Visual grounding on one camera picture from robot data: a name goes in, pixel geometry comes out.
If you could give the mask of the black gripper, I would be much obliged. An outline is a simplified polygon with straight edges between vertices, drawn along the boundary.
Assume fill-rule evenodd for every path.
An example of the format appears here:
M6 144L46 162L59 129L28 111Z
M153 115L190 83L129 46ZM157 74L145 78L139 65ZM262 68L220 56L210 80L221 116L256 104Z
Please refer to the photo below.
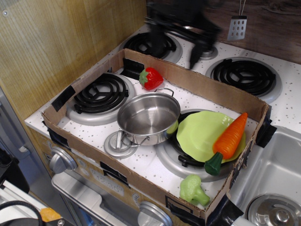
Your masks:
M165 32L194 43L190 53L190 70L193 69L208 47L214 45L222 31L203 13L197 13L192 18L185 20L180 16L152 10L150 15L146 17L146 23L149 24L151 50L155 57L164 57L166 54Z

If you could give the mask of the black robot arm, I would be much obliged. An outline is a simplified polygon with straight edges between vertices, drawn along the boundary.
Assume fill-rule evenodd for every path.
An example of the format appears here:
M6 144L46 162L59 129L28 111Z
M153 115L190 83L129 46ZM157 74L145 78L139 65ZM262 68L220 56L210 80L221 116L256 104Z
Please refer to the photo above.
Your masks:
M220 27L204 15L206 0L152 0L147 3L146 23L150 28L150 42L154 54L163 49L166 32L194 43L190 52L190 69L205 51L210 50Z

